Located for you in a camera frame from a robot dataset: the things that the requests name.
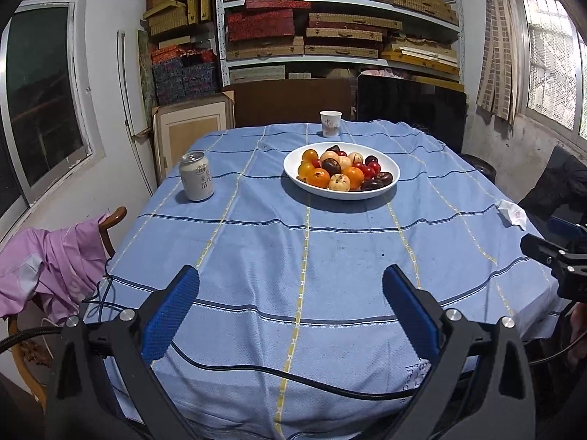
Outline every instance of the white cup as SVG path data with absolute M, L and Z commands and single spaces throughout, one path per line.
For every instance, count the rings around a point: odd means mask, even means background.
M 339 111 L 320 112 L 320 119 L 322 119 L 322 135 L 324 137 L 334 137 L 338 135 L 341 116 L 342 113 Z

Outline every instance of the curtain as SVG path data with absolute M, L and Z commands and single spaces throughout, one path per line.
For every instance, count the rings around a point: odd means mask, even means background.
M 518 71 L 511 0 L 485 1 L 485 48 L 477 105 L 513 124 Z

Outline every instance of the silver screw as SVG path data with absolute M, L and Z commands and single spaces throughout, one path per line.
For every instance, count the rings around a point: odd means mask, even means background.
M 512 329 L 515 326 L 515 322 L 511 317 L 503 317 L 501 318 L 501 324 L 505 327 Z
M 123 321 L 132 321 L 134 319 L 134 310 L 124 309 L 120 312 L 119 316 Z
M 463 315 L 458 309 L 447 309 L 446 317 L 451 321 L 460 321 L 463 318 Z
M 77 316 L 69 316 L 68 320 L 65 322 L 67 327 L 75 327 L 79 323 L 79 318 Z

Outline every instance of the shelf board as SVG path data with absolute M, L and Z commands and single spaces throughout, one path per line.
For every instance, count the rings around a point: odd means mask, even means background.
M 273 63 L 348 63 L 363 64 L 365 66 L 381 66 L 386 68 L 396 68 L 418 73 L 431 74 L 443 79 L 458 81 L 459 75 L 443 73 L 415 64 L 400 63 L 399 61 L 388 61 L 384 59 L 358 58 L 354 56 L 324 56 L 315 54 L 301 54 L 293 56 L 269 56 L 266 58 L 250 58 L 246 60 L 226 61 L 229 68 L 238 68 L 241 66 L 259 66 L 261 64 Z
M 301 1 L 316 1 L 320 3 L 343 3 L 355 6 L 363 6 L 368 8 L 377 8 L 378 10 L 386 10 L 392 11 L 395 13 L 407 14 L 414 18 L 419 18 L 421 20 L 430 21 L 432 23 L 436 23 L 437 25 L 444 26 L 456 33 L 460 32 L 460 28 L 457 25 L 453 25 L 448 21 L 442 21 L 438 18 L 434 18 L 432 16 L 428 16 L 426 14 L 422 14 L 417 11 L 408 10 L 407 8 L 401 8 L 399 6 L 394 6 L 389 3 L 381 3 L 380 1 L 371 1 L 371 0 L 301 0 Z M 235 1 L 225 1 L 224 7 L 225 8 L 234 8 L 237 6 L 243 6 L 245 4 L 245 0 L 235 0 Z

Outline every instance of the table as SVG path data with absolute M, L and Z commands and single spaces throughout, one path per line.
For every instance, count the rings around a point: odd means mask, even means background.
M 404 123 L 343 122 L 339 140 L 389 154 L 401 178 L 366 201 L 310 196 L 282 163 L 289 151 L 323 141 L 320 130 L 280 124 L 198 140 L 193 149 L 210 159 L 215 194 L 189 202 L 174 168 L 111 261 L 107 300 L 137 307 L 191 264 L 200 294 L 175 342 L 192 359 L 263 365 L 362 392 L 418 386 L 428 368 L 382 294 L 393 263 L 469 319 L 511 316 L 528 338 L 550 334 L 562 302 L 556 282 L 522 255 L 524 232 L 499 215 L 495 203 L 506 197 L 491 182 Z M 107 367 L 124 412 L 137 418 L 112 360 Z M 347 439 L 407 402 L 351 400 L 258 372 L 203 371 L 172 349 L 153 370 L 209 438 Z

